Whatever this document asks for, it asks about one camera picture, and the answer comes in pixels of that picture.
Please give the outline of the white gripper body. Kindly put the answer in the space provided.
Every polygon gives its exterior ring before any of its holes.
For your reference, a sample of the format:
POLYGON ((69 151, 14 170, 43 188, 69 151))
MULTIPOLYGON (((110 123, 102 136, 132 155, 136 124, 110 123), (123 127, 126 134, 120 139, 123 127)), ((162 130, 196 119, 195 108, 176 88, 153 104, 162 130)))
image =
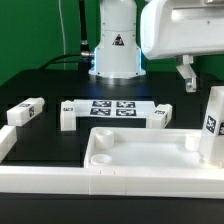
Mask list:
POLYGON ((149 60, 224 53, 224 0, 150 0, 141 12, 149 60))

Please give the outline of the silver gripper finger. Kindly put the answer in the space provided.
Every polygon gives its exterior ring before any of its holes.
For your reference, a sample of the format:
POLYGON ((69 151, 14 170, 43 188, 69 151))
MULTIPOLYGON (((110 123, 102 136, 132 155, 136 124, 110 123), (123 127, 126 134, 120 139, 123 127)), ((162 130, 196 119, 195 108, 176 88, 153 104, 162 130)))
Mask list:
POLYGON ((194 63, 194 59, 191 55, 181 55, 175 58, 176 68, 185 80, 185 89, 188 93, 195 92, 197 90, 197 76, 192 69, 191 65, 194 63))

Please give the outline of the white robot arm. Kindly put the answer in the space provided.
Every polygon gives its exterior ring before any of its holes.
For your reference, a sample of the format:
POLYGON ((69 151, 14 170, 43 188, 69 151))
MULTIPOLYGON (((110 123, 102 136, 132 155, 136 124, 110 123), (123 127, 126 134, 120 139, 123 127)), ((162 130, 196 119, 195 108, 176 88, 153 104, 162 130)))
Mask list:
POLYGON ((101 39, 90 77, 110 85, 146 74, 141 58, 176 60, 188 92, 197 89, 191 65, 200 55, 224 53, 224 0, 100 0, 101 39))

